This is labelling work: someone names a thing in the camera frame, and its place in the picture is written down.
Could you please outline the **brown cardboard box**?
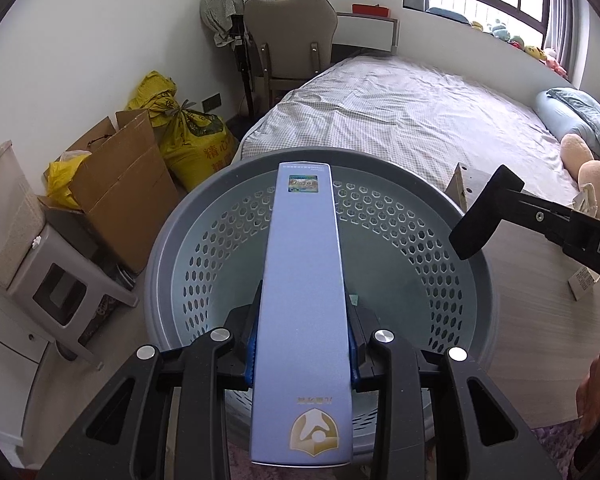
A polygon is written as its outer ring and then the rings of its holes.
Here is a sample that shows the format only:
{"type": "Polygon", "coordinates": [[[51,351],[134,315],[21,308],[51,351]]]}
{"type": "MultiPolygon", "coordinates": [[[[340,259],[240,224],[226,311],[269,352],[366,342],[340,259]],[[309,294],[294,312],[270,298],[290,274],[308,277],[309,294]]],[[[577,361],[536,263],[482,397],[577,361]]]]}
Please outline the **brown cardboard box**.
{"type": "Polygon", "coordinates": [[[70,148],[88,151],[69,184],[91,230],[134,273],[180,201],[146,110],[117,112],[70,148]]]}

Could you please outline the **white grey desk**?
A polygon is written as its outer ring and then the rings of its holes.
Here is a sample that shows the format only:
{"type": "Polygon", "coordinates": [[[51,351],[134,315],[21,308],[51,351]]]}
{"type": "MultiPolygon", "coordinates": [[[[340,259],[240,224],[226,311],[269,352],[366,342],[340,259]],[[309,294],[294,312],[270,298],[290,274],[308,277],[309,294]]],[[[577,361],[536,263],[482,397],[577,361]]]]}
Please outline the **white grey desk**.
{"type": "Polygon", "coordinates": [[[332,60],[341,60],[360,52],[392,55],[399,42],[399,21],[364,14],[339,12],[332,40],[332,60]]]}

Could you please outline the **yellow sack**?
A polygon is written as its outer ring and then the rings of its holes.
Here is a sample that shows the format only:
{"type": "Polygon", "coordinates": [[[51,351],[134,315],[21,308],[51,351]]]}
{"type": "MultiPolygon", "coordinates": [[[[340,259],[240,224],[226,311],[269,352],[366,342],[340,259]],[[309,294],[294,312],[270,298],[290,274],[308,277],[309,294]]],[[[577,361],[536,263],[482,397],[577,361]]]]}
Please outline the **yellow sack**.
{"type": "Polygon", "coordinates": [[[227,167],[237,141],[218,115],[176,100],[175,82],[156,70],[133,91],[126,110],[146,110],[166,166],[187,192],[227,167]]]}

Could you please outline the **black wall socket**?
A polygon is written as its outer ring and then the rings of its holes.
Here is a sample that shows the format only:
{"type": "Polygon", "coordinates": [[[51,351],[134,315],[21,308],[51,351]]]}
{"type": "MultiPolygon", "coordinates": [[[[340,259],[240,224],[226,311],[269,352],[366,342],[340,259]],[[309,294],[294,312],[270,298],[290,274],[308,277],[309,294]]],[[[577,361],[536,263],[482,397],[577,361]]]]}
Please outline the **black wall socket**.
{"type": "Polygon", "coordinates": [[[213,96],[209,96],[201,102],[202,111],[204,113],[210,113],[212,110],[222,106],[222,98],[219,93],[215,93],[213,96]]]}

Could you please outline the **red box on desk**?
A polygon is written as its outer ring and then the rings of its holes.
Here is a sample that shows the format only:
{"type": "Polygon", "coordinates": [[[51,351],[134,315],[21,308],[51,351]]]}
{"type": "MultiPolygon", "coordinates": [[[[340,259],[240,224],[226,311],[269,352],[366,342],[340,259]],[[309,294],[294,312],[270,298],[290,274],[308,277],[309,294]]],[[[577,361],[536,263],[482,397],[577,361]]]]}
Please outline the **red box on desk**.
{"type": "Polygon", "coordinates": [[[353,3],[351,6],[353,14],[373,16],[374,18],[390,18],[390,9],[380,4],[353,3]]]}

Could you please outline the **grey upholstered chair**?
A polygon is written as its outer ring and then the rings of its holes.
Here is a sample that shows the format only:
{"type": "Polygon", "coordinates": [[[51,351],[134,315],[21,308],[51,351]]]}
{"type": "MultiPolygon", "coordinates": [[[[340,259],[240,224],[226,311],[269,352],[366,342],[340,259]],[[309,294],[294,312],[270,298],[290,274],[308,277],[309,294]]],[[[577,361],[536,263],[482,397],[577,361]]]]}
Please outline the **grey upholstered chair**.
{"type": "Polygon", "coordinates": [[[328,0],[248,0],[242,14],[230,17],[230,38],[254,115],[253,73],[249,52],[257,50],[262,98],[270,110],[276,98],[324,72],[332,60],[338,15],[328,0]]]}

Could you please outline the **long lavender box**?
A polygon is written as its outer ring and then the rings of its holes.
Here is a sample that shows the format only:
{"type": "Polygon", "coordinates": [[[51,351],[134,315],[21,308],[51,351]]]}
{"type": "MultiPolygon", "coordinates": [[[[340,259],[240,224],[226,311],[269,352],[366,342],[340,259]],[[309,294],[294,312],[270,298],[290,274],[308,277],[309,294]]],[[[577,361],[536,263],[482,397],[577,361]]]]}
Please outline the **long lavender box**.
{"type": "Polygon", "coordinates": [[[352,460],[348,316],[332,172],[277,169],[252,387],[250,458],[322,468],[352,460]]]}

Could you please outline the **tan teddy bear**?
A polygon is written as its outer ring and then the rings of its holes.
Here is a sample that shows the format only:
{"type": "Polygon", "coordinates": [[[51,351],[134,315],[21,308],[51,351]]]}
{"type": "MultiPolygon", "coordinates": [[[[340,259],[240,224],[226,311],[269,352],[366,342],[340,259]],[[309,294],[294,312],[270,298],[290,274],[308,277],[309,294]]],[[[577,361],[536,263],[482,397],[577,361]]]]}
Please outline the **tan teddy bear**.
{"type": "Polygon", "coordinates": [[[600,220],[600,160],[595,160],[586,143],[574,133],[560,141],[560,157],[579,193],[573,199],[576,211],[600,220]]]}

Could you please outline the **grey plastic stool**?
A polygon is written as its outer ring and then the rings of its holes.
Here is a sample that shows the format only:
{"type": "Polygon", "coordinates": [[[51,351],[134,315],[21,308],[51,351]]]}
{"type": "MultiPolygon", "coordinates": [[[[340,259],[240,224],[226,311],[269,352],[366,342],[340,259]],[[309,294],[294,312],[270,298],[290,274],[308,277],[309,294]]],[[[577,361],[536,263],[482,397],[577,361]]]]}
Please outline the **grey plastic stool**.
{"type": "Polygon", "coordinates": [[[9,299],[54,341],[98,370],[102,360],[80,343],[102,300],[134,308],[138,298],[83,257],[51,226],[35,237],[7,289],[9,299]]]}

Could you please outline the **grey cloth on chair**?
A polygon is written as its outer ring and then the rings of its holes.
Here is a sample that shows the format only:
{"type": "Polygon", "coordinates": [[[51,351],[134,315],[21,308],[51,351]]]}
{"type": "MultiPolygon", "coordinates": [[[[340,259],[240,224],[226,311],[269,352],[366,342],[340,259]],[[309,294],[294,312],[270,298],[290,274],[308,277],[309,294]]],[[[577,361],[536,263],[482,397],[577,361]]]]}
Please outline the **grey cloth on chair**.
{"type": "Polygon", "coordinates": [[[232,17],[244,14],[247,1],[249,0],[200,0],[201,21],[213,32],[214,44],[218,48],[229,46],[233,42],[230,34],[232,17]]]}

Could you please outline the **bed with white sheet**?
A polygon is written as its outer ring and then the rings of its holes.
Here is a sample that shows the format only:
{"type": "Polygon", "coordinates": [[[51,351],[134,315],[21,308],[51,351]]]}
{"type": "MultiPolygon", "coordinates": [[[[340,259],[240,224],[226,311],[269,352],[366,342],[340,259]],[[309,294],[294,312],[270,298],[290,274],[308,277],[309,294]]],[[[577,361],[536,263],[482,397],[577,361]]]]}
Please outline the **bed with white sheet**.
{"type": "Polygon", "coordinates": [[[403,58],[357,56],[287,93],[244,136],[239,160],[286,148],[345,148],[443,190],[457,164],[505,165],[526,191],[569,205],[579,191],[559,143],[528,106],[403,58]]]}

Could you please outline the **beige translucent storage bin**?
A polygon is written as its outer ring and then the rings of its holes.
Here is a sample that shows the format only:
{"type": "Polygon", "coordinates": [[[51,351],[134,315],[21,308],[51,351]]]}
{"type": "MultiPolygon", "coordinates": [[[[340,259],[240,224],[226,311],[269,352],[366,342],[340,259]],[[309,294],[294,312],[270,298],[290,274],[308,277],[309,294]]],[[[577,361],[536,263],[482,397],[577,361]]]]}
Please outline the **beige translucent storage bin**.
{"type": "Polygon", "coordinates": [[[7,290],[35,237],[45,226],[38,196],[24,175],[12,142],[0,145],[0,290],[7,290]]]}

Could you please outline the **plush toys on sill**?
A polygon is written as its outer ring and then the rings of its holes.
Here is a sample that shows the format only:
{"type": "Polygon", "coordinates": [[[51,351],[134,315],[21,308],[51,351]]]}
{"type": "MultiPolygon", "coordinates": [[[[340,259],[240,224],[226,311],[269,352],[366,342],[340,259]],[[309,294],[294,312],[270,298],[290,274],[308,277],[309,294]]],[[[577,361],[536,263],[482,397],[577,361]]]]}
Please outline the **plush toys on sill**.
{"type": "Polygon", "coordinates": [[[535,58],[537,61],[544,64],[558,76],[561,76],[564,79],[568,78],[568,72],[562,67],[562,64],[558,62],[557,52],[552,47],[540,48],[535,44],[527,44],[521,36],[512,35],[508,27],[500,21],[496,21],[494,25],[486,26],[483,26],[483,24],[480,24],[477,21],[472,21],[469,25],[473,29],[485,32],[518,50],[524,51],[524,53],[527,53],[532,58],[535,58]]]}

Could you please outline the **yellow plastic bag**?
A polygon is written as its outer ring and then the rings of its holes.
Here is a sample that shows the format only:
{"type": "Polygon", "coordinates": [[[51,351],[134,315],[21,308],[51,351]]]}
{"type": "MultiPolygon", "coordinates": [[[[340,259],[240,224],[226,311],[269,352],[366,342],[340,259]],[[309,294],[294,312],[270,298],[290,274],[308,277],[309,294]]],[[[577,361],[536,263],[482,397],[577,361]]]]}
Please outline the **yellow plastic bag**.
{"type": "Polygon", "coordinates": [[[48,165],[45,173],[46,197],[53,205],[73,210],[80,209],[69,185],[79,166],[91,154],[84,150],[68,151],[48,165]]]}

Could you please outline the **light blue pillow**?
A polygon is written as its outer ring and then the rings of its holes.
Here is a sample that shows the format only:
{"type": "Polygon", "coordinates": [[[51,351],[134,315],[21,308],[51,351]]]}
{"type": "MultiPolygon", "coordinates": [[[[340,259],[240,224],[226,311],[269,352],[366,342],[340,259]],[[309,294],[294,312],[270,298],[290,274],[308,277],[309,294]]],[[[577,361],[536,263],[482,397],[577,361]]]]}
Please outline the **light blue pillow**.
{"type": "Polygon", "coordinates": [[[533,109],[558,141],[577,134],[600,160],[600,102],[580,90],[551,88],[535,97],[533,109]]]}

